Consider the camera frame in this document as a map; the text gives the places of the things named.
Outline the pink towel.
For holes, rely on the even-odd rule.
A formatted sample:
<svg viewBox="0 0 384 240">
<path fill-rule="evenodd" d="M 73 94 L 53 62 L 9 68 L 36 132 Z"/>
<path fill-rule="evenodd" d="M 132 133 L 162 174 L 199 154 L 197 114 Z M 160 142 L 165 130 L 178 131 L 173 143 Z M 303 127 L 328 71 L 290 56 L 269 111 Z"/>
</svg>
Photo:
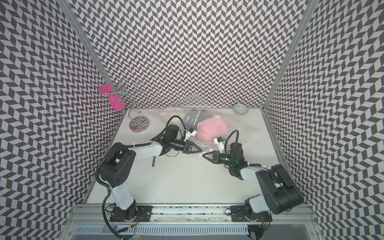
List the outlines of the pink towel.
<svg viewBox="0 0 384 240">
<path fill-rule="evenodd" d="M 222 117 L 210 117 L 197 125 L 197 137 L 201 141 L 211 142 L 215 138 L 225 137 L 228 133 L 227 121 Z"/>
</svg>

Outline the grey towel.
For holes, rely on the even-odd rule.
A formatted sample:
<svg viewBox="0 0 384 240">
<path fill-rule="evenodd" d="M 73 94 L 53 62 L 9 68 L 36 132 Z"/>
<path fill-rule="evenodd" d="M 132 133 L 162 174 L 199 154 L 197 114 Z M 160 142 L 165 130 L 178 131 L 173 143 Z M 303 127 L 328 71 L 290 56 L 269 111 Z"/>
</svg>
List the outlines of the grey towel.
<svg viewBox="0 0 384 240">
<path fill-rule="evenodd" d="M 212 115 L 206 110 L 199 111 L 197 109 L 190 110 L 185 116 L 184 123 L 186 128 L 196 129 L 198 123 L 210 118 Z"/>
</svg>

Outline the clear plastic vacuum bag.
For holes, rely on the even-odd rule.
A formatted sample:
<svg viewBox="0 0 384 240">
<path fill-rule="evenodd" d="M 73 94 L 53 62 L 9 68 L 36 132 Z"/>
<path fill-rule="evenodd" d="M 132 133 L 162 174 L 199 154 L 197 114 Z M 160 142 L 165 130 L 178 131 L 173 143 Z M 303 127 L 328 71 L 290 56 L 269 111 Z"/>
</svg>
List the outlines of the clear plastic vacuum bag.
<svg viewBox="0 0 384 240">
<path fill-rule="evenodd" d="M 172 116 L 171 124 L 181 126 L 183 120 L 187 128 L 187 140 L 193 141 L 202 149 L 196 153 L 203 154 L 229 150 L 229 144 L 235 141 L 244 144 L 251 140 L 257 127 L 246 119 L 246 115 L 238 115 L 232 109 L 219 109 L 198 94 L 181 97 L 170 106 L 161 109 L 160 116 L 165 122 Z"/>
</svg>

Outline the white patterned towel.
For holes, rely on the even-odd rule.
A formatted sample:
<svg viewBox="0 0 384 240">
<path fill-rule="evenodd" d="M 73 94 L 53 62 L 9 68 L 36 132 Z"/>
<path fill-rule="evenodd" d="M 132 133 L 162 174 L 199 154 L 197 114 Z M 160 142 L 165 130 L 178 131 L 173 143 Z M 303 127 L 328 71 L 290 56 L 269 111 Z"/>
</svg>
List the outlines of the white patterned towel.
<svg viewBox="0 0 384 240">
<path fill-rule="evenodd" d="M 179 107 L 167 107 L 160 113 L 161 117 L 167 122 L 172 116 L 179 116 L 182 120 L 185 118 L 187 111 Z"/>
</svg>

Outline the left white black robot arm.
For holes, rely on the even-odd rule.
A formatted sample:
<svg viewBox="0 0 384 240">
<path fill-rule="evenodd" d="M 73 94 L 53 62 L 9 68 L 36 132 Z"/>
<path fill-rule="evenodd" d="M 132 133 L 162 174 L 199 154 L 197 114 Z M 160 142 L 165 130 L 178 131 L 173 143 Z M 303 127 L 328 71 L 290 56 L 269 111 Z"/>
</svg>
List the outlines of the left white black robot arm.
<svg viewBox="0 0 384 240">
<path fill-rule="evenodd" d="M 170 150 L 184 154 L 197 154 L 203 150 L 186 137 L 178 139 L 180 128 L 169 125 L 148 143 L 138 145 L 114 144 L 101 160 L 96 170 L 96 181 L 108 191 L 108 196 L 115 198 L 111 219 L 117 222 L 128 222 L 139 218 L 136 201 L 128 186 L 128 177 L 133 163 L 149 157 L 166 155 Z"/>
</svg>

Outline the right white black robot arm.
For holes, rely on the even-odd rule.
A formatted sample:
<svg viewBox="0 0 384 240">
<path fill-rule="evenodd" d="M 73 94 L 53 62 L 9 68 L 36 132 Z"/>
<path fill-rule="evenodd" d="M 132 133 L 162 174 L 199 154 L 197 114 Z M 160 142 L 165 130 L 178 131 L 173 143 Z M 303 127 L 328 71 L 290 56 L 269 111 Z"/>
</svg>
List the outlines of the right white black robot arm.
<svg viewBox="0 0 384 240">
<path fill-rule="evenodd" d="M 304 203 L 302 192 L 282 165 L 265 168 L 248 163 L 241 144 L 232 143 L 227 153 L 212 151 L 203 154 L 203 158 L 226 166 L 231 176 L 257 183 L 261 189 L 260 194 L 246 199 L 240 209 L 232 209 L 234 221 L 271 222 L 271 213 L 289 212 Z"/>
</svg>

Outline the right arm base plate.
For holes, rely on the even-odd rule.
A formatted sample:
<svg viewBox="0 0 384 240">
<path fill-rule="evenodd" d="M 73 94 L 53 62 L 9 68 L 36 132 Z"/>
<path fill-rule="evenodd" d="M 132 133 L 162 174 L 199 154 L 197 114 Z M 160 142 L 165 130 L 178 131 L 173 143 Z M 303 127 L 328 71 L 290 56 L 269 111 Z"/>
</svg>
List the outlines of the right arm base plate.
<svg viewBox="0 0 384 240">
<path fill-rule="evenodd" d="M 232 222 L 258 222 L 258 223 L 270 223 L 273 221 L 270 212 L 255 213 L 250 207 L 245 205 L 230 206 L 230 214 Z"/>
</svg>

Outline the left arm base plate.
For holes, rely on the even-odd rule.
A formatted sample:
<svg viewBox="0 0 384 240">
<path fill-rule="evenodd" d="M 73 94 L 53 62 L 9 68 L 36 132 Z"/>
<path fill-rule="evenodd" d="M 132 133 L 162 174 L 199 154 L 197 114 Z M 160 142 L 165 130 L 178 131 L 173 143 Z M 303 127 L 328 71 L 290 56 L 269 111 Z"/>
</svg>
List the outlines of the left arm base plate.
<svg viewBox="0 0 384 240">
<path fill-rule="evenodd" d="M 110 222 L 149 222 L 153 206 L 130 206 L 127 210 L 114 207 L 110 216 Z"/>
</svg>

